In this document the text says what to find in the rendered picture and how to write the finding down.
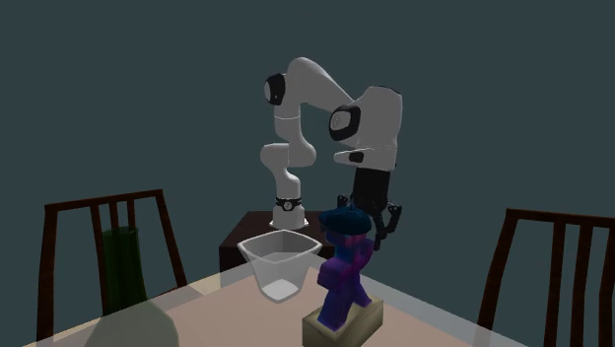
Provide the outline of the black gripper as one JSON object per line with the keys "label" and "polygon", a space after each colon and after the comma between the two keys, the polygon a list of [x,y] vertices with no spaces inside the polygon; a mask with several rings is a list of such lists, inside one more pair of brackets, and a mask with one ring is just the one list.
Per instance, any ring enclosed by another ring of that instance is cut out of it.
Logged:
{"label": "black gripper", "polygon": [[[346,207],[351,210],[359,208],[373,215],[376,227],[374,251],[380,250],[381,241],[395,232],[402,213],[401,205],[388,203],[389,181],[388,171],[356,168],[352,194],[337,196],[338,208]],[[389,213],[387,224],[382,218],[382,211],[385,208]]]}

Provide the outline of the purple blocky figure tan base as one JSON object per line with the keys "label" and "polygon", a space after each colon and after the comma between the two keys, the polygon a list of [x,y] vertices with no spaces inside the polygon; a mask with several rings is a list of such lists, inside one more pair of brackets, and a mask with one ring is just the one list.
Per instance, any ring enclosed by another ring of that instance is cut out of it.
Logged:
{"label": "purple blocky figure tan base", "polygon": [[322,307],[302,320],[302,347],[363,347],[383,323],[383,301],[361,282],[375,249],[368,238],[372,221],[355,207],[325,211],[318,220],[335,252],[319,267],[316,283],[327,294]]}

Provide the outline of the clear square plastic container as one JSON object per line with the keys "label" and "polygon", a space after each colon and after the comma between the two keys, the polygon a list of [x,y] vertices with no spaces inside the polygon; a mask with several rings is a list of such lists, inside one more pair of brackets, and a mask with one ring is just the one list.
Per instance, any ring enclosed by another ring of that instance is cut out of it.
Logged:
{"label": "clear square plastic container", "polygon": [[246,239],[237,248],[251,264],[262,295],[281,304],[301,291],[322,243],[295,231],[277,230]]}

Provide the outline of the dark brown robot stand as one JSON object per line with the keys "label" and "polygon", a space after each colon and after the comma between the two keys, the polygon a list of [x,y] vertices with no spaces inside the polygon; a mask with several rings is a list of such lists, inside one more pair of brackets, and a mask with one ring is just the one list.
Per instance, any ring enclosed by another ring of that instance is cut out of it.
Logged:
{"label": "dark brown robot stand", "polygon": [[[305,234],[322,243],[318,256],[328,259],[334,256],[334,245],[325,240],[324,233],[320,230],[318,216],[320,211],[306,211],[308,225],[299,229],[299,233]],[[230,231],[227,237],[219,245],[219,272],[230,270],[246,263],[245,258],[237,248],[237,244],[243,240],[274,231],[269,226],[272,213],[269,211],[249,211],[244,214],[237,225]]]}

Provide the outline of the dark wooden slatted chair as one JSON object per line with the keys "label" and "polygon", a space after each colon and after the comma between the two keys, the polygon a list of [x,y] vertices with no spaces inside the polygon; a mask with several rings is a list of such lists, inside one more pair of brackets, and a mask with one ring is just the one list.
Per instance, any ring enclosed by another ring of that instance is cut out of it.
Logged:
{"label": "dark wooden slatted chair", "polygon": [[130,228],[136,227],[135,201],[145,198],[156,200],[171,267],[176,286],[173,290],[185,287],[187,279],[181,262],[180,253],[174,237],[171,218],[167,207],[164,191],[162,189],[144,190],[130,193],[93,197],[80,200],[48,203],[44,205],[44,223],[41,240],[40,261],[38,270],[37,310],[36,310],[36,337],[39,342],[54,335],[54,270],[58,214],[81,208],[88,208],[91,214],[92,227],[97,252],[97,262],[100,279],[100,293],[102,308],[108,307],[108,294],[106,289],[106,268],[103,255],[103,229],[100,206],[107,205],[111,226],[119,226],[119,202],[127,206],[127,219]]}
{"label": "dark wooden slatted chair", "polygon": [[571,305],[570,347],[583,347],[585,290],[591,253],[593,230],[606,229],[607,242],[604,253],[598,292],[598,347],[615,347],[615,217],[588,216],[526,209],[506,210],[487,275],[481,307],[474,334],[475,347],[487,347],[497,313],[502,281],[519,221],[544,222],[553,225],[550,256],[548,301],[545,315],[543,347],[556,347],[559,326],[561,283],[564,261],[566,230],[578,226],[580,234],[576,252],[573,297]]}

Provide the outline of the green glass bottle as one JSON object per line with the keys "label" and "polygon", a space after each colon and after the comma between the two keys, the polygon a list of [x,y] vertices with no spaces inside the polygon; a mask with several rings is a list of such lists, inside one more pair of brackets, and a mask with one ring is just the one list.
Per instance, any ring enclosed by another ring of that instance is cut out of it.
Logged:
{"label": "green glass bottle", "polygon": [[138,231],[110,229],[102,241],[107,306],[85,347],[179,347],[174,322],[148,298]]}

